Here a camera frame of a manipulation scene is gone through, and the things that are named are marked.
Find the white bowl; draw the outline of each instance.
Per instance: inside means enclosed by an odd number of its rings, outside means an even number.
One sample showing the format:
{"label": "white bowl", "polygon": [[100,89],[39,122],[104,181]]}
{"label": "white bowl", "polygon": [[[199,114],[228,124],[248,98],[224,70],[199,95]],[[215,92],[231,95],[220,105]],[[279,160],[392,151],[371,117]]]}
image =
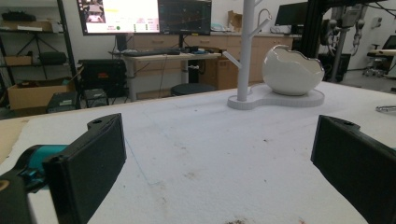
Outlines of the white bowl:
{"label": "white bowl", "polygon": [[262,78],[274,92],[304,95],[323,79],[324,69],[318,59],[306,58],[301,52],[277,45],[270,49],[262,63]]}

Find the monitor screen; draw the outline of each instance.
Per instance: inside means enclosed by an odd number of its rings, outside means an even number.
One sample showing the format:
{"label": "monitor screen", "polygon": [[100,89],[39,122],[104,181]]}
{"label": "monitor screen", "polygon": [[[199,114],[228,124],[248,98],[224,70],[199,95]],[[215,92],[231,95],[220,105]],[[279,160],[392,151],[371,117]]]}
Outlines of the monitor screen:
{"label": "monitor screen", "polygon": [[210,35],[211,0],[158,0],[160,29],[170,35]]}
{"label": "monitor screen", "polygon": [[382,49],[396,49],[396,35],[391,35]]}
{"label": "monitor screen", "polygon": [[304,25],[308,3],[280,5],[275,25]]}
{"label": "monitor screen", "polygon": [[159,33],[157,0],[77,0],[84,35]]}

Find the black stool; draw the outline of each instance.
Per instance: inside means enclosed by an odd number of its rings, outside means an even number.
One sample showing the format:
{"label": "black stool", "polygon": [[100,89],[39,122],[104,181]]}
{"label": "black stool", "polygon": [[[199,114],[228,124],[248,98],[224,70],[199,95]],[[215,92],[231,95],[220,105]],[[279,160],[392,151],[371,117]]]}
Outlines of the black stool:
{"label": "black stool", "polygon": [[195,93],[215,91],[214,86],[206,85],[203,83],[185,83],[179,84],[171,88],[172,96],[190,95]]}

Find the keyboard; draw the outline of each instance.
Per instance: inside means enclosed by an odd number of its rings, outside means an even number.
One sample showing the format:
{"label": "keyboard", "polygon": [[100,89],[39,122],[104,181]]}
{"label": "keyboard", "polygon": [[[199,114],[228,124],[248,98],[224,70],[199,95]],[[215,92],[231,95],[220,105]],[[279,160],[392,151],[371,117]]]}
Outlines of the keyboard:
{"label": "keyboard", "polygon": [[122,54],[128,57],[142,57],[142,56],[163,55],[163,54],[179,55],[180,49],[153,49],[147,51],[126,51]]}

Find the white table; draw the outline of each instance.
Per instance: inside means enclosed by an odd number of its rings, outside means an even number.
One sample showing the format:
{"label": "white table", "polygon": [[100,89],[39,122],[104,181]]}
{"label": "white table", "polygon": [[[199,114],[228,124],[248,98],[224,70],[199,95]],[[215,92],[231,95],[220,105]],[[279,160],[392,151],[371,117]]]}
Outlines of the white table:
{"label": "white table", "polygon": [[152,55],[152,56],[144,56],[144,57],[126,57],[123,56],[122,59],[125,61],[127,67],[127,74],[129,78],[128,80],[128,88],[130,90],[129,95],[131,101],[136,101],[136,83],[135,75],[136,73],[136,63],[163,63],[169,61],[181,61],[181,80],[180,83],[188,83],[189,82],[189,69],[188,69],[188,60],[204,60],[204,59],[216,59],[221,56],[220,53],[207,53],[207,54],[190,54],[190,53],[180,53],[179,55]]}
{"label": "white table", "polygon": [[[332,83],[317,90],[326,99],[310,108],[233,110],[229,90],[31,118],[0,174],[26,148],[70,144],[87,122],[121,113],[128,158],[90,223],[366,223],[310,160],[318,115],[395,147],[396,113],[375,107],[395,105],[396,95]],[[38,223],[56,223],[47,189],[30,199]]]}

